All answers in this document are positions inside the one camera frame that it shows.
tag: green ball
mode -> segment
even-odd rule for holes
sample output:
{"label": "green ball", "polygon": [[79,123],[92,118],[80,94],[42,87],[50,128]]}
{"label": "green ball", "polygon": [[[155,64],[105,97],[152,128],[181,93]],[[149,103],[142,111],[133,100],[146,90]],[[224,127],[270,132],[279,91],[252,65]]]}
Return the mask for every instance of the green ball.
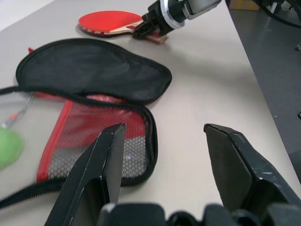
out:
{"label": "green ball", "polygon": [[0,170],[14,163],[24,148],[23,139],[11,129],[0,128]]}

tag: gray floor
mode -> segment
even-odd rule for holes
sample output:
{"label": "gray floor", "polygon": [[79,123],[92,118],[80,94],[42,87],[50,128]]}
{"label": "gray floor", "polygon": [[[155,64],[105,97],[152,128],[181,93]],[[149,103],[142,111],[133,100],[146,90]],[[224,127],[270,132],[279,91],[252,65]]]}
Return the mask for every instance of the gray floor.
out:
{"label": "gray floor", "polygon": [[263,12],[230,10],[271,114],[301,181],[301,30]]}

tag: cardboard box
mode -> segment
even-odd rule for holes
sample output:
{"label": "cardboard box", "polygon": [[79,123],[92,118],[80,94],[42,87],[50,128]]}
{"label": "cardboard box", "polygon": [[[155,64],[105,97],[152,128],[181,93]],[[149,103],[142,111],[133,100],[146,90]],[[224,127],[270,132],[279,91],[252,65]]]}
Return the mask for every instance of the cardboard box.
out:
{"label": "cardboard box", "polygon": [[254,11],[259,10],[259,6],[257,6],[251,0],[231,0],[229,8],[242,9],[242,10],[254,10]]}

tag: table surface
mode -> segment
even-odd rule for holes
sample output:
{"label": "table surface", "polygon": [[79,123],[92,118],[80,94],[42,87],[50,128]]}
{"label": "table surface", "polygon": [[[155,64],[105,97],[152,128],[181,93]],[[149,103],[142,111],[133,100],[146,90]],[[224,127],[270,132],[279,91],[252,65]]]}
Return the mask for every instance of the table surface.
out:
{"label": "table surface", "polygon": [[[27,48],[88,37],[76,25],[82,15],[101,10],[144,14],[151,0],[55,0],[0,32],[0,84],[16,84],[15,71]],[[237,31],[224,2],[216,9],[173,31],[164,45],[129,36],[106,40],[170,69],[173,81],[166,93],[147,106],[158,130],[158,163],[151,178],[133,188],[122,188],[120,202],[160,203],[169,216],[186,210],[202,216],[207,203],[221,203],[212,174],[205,123],[241,131],[301,197],[301,186],[270,115]],[[24,121],[26,144],[20,159],[0,171],[0,197],[33,183],[43,148],[59,115],[61,104],[32,105]],[[44,124],[35,122],[44,117]],[[40,226],[57,194],[45,195],[0,211],[0,225]]]}

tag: red mesh pouch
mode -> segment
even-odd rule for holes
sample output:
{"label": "red mesh pouch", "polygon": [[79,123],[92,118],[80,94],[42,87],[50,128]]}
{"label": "red mesh pouch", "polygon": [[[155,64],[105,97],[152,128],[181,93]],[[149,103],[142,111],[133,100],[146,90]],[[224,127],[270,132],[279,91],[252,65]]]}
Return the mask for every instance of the red mesh pouch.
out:
{"label": "red mesh pouch", "polygon": [[109,96],[89,96],[111,106],[83,105],[67,100],[44,149],[37,181],[68,176],[75,161],[106,127],[125,123],[122,186],[132,186],[147,179],[153,171],[152,122],[144,107],[119,106],[123,101]]}

